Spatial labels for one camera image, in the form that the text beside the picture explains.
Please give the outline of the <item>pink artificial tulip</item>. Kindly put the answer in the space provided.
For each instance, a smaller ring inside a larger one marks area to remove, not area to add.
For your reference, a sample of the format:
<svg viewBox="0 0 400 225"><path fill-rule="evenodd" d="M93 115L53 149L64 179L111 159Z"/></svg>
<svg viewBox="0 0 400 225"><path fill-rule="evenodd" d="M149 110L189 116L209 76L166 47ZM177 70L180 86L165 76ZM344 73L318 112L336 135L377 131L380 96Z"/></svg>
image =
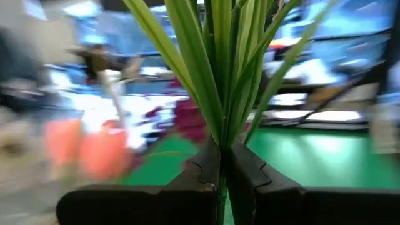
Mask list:
<svg viewBox="0 0 400 225"><path fill-rule="evenodd" d="M119 178L131 168L133 154L127 146L127 132L106 126L85 135L80 163L85 174L94 179Z"/></svg>
<svg viewBox="0 0 400 225"><path fill-rule="evenodd" d="M82 138L80 119L50 121L44 131L45 145L57 166L73 163L78 158Z"/></svg>

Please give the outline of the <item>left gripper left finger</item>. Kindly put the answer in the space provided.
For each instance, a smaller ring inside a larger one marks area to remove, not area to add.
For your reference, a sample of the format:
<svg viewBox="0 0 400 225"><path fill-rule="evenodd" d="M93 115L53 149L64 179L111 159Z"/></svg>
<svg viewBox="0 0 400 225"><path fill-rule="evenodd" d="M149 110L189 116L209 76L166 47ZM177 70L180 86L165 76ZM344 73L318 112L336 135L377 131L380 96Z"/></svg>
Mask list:
<svg viewBox="0 0 400 225"><path fill-rule="evenodd" d="M56 206L59 225L220 225L221 150L210 139L163 186L88 185Z"/></svg>

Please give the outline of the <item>white artificial flower sprig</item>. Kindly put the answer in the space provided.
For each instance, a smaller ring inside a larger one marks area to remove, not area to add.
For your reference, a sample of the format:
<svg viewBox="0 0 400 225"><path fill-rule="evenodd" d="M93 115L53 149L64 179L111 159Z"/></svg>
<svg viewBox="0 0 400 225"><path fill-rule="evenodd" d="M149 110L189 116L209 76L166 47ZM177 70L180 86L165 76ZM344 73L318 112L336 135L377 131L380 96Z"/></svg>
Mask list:
<svg viewBox="0 0 400 225"><path fill-rule="evenodd" d="M128 81L139 79L139 71L143 57L140 55L132 57L122 72L117 72L117 78L113 78L107 69L108 60L105 55L95 55L93 66L100 83L104 86L106 93L110 95L112 103L116 108L121 128L126 127L126 114L120 100L120 87Z"/></svg>
<svg viewBox="0 0 400 225"><path fill-rule="evenodd" d="M144 0L123 0L199 107L223 158L241 134L253 135L284 75L337 1L328 0L257 98L265 51L299 0L204 0L204 17L197 0L164 0L177 43Z"/></svg>

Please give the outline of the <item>purple artificial flower bunch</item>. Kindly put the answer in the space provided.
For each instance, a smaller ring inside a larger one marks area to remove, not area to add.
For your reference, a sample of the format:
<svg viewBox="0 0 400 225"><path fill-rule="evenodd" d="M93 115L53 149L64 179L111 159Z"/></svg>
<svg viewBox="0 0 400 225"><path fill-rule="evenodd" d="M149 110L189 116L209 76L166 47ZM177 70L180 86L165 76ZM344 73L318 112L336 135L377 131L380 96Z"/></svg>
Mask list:
<svg viewBox="0 0 400 225"><path fill-rule="evenodd" d="M175 97L175 100L159 104L144 114L139 124L151 129L146 136L164 139L177 135L194 144L206 141L209 131L203 114L180 81L173 79L161 95Z"/></svg>

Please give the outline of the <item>green table mat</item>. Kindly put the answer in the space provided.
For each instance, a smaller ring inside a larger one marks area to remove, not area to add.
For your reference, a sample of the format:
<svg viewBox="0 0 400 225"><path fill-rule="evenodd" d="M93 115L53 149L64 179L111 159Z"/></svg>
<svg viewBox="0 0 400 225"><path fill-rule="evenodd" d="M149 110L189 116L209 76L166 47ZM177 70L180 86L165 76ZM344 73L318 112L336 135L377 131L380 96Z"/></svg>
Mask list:
<svg viewBox="0 0 400 225"><path fill-rule="evenodd" d="M303 186L400 189L400 160L376 154L366 133L265 128L256 131L249 149ZM158 141L152 156L121 180L122 185L164 185L198 151L172 135Z"/></svg>

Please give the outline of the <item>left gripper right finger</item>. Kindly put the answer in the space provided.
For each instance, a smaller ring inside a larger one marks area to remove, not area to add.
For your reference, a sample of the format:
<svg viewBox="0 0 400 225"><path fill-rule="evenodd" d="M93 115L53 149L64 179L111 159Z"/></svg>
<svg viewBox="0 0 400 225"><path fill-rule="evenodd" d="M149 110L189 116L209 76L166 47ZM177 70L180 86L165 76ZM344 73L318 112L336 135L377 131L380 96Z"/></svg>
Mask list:
<svg viewBox="0 0 400 225"><path fill-rule="evenodd" d="M235 225L400 225L400 190L305 187L240 142L226 163Z"/></svg>

